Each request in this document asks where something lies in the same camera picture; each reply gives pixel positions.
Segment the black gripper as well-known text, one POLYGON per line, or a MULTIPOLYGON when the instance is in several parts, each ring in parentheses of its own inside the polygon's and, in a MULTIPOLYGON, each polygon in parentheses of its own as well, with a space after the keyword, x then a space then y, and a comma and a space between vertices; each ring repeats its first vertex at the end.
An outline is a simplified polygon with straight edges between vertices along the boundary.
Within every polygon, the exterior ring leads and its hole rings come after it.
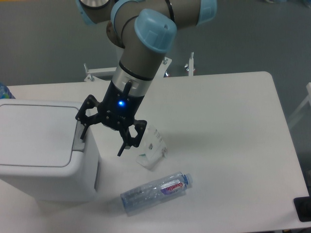
POLYGON ((128 81, 123 90, 119 90, 111 82, 101 103, 93 95, 88 95, 75 117, 84 126, 80 139, 84 139, 89 126, 101 123, 100 114, 102 114, 105 115, 108 121, 105 125, 118 130, 122 137, 123 143, 117 156, 121 156, 124 150, 130 149, 132 146, 137 148, 146 130, 147 121, 135 119, 135 114, 142 103, 143 97, 130 95, 129 92, 132 87, 133 82, 128 81), (88 109, 97 107, 98 113, 91 116, 86 114, 88 109), (134 126, 137 133, 135 137, 130 133, 129 127, 131 126, 134 126))

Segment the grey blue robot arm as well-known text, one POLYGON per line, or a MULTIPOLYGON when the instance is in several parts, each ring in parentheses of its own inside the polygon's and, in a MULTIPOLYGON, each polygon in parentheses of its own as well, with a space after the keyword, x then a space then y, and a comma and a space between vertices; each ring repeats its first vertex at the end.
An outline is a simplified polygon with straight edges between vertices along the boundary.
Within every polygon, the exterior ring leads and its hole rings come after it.
POLYGON ((89 95, 76 115, 85 129, 98 123, 120 133, 122 150, 138 147, 147 122, 136 120, 143 101, 179 29, 216 16, 215 0, 78 0, 87 24, 110 21, 123 54, 102 101, 89 95))

